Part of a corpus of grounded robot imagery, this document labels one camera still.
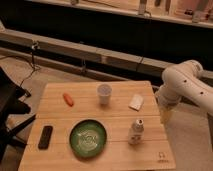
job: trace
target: orange carrot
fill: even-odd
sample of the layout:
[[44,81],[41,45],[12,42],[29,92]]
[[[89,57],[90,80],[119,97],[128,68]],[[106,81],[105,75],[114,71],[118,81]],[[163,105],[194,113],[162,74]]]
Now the orange carrot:
[[73,106],[74,102],[72,100],[72,98],[70,97],[70,95],[68,93],[64,93],[63,94],[63,98],[65,100],[65,102],[69,105],[69,106]]

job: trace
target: chair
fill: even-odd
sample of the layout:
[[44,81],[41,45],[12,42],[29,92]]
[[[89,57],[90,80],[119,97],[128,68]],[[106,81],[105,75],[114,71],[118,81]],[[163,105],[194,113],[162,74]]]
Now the chair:
[[8,130],[6,126],[9,114],[30,112],[30,107],[18,100],[25,93],[25,90],[13,83],[0,67],[0,163],[7,145],[21,148],[26,146],[24,142],[19,141],[15,136],[35,119],[35,115],[11,130]]

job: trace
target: black remote control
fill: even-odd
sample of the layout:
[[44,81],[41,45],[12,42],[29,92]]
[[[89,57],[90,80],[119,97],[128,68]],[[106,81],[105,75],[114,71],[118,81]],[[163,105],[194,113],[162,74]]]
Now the black remote control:
[[52,126],[50,125],[44,126],[41,133],[40,140],[39,140],[39,144],[38,144],[39,149],[43,150],[48,148],[52,131],[53,131]]

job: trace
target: wood grain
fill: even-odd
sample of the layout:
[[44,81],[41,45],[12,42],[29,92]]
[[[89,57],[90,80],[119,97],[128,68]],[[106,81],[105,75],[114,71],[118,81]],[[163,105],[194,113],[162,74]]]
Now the wood grain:
[[[150,82],[105,82],[112,87],[110,104],[105,107],[99,105],[96,92],[102,83],[51,83],[46,86],[20,171],[133,171],[175,168]],[[72,107],[65,103],[63,93],[68,93],[74,100]],[[144,98],[139,112],[128,107],[136,93]],[[85,119],[98,120],[107,131],[104,151],[91,160],[76,158],[69,145],[71,130]],[[127,136],[135,119],[144,120],[144,132],[141,143],[131,146]],[[52,125],[53,133],[48,150],[39,151],[38,141],[45,125]]]
[[[107,131],[107,141],[109,142],[127,142],[129,128],[135,117],[116,117],[116,118],[89,118],[101,122]],[[163,125],[159,124],[159,116],[142,117],[144,120],[143,141],[166,140],[167,136]],[[76,119],[37,119],[31,130],[28,144],[38,144],[42,128],[45,125],[54,127],[51,143],[69,143],[69,135],[74,126],[82,121],[82,118]]]
[[157,170],[174,167],[168,141],[144,141],[138,146],[108,142],[103,152],[91,160],[76,158],[69,144],[51,143],[44,151],[39,151],[36,144],[28,145],[19,171]]

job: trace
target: paper cup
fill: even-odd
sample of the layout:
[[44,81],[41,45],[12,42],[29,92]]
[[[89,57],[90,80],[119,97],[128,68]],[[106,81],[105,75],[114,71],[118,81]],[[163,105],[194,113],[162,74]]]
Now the paper cup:
[[108,84],[98,86],[97,93],[101,105],[107,105],[110,101],[112,88]]

